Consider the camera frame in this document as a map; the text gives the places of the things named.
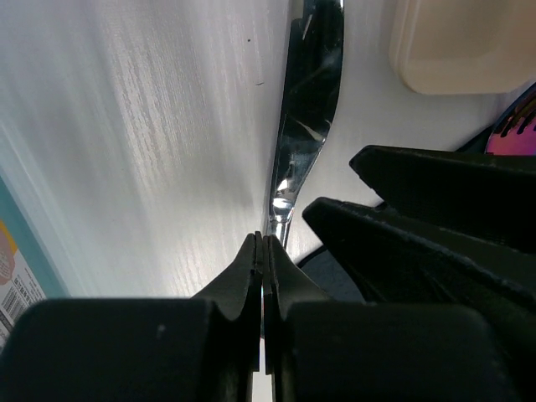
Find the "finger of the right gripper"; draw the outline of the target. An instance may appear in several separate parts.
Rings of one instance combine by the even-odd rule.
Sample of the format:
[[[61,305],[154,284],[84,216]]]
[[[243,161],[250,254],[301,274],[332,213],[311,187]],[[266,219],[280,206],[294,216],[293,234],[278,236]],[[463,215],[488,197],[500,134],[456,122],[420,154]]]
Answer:
[[[516,388],[534,393],[534,255],[331,198],[302,216],[366,301],[454,303],[482,314]]]
[[[406,217],[535,249],[535,158],[366,146],[350,167]]]

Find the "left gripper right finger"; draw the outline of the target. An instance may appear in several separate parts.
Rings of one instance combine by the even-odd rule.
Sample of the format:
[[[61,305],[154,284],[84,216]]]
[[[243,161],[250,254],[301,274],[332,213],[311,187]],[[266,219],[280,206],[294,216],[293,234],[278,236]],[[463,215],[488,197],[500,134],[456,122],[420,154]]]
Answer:
[[[476,311],[334,301],[264,239],[266,369],[276,401],[519,401]]]

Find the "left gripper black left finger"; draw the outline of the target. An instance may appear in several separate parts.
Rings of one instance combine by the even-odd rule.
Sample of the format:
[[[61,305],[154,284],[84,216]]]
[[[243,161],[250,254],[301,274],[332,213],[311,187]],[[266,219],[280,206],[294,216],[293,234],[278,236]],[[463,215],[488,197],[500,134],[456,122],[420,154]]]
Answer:
[[[259,368],[262,238],[190,298],[52,299],[1,354],[4,401],[249,401]]]

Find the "iridescent fork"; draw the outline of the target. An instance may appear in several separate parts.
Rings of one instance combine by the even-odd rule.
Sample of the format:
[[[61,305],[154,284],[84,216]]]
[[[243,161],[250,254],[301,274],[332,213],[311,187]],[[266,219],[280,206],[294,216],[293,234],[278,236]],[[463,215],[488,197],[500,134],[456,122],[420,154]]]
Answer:
[[[499,117],[487,140],[485,153],[534,157],[535,114],[535,85],[531,85]]]

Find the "black paper napkin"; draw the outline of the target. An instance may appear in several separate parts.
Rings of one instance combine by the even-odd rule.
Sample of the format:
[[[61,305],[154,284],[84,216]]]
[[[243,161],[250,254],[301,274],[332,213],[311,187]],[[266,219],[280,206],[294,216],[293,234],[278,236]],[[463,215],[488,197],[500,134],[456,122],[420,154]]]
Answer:
[[[470,154],[486,154],[487,140],[498,119],[499,117],[490,126],[458,147],[456,151]],[[311,252],[299,261],[297,266],[334,299],[343,302],[364,301],[358,286],[338,264],[326,246],[323,245]]]

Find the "beige cutlery case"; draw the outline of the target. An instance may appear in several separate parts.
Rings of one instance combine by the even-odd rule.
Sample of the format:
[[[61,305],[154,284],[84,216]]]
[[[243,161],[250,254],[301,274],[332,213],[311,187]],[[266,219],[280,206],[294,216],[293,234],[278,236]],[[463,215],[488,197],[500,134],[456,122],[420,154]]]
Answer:
[[[511,92],[535,79],[535,3],[399,1],[389,61],[424,95]]]

